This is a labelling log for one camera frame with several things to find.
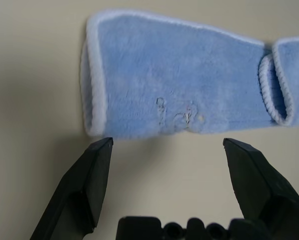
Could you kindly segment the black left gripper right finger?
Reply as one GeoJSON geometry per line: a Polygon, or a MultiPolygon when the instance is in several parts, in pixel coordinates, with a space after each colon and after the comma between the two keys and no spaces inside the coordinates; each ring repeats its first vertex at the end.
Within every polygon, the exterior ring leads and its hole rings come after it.
{"type": "Polygon", "coordinates": [[[250,144],[225,138],[231,184],[246,220],[260,221],[273,240],[299,240],[299,195],[250,144]]]}

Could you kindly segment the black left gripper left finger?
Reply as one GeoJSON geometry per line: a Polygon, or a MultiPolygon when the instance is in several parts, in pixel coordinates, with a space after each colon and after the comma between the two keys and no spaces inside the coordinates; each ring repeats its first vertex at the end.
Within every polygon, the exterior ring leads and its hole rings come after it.
{"type": "Polygon", "coordinates": [[[88,146],[61,178],[32,240],[82,240],[98,225],[105,199],[114,141],[88,146]]]}

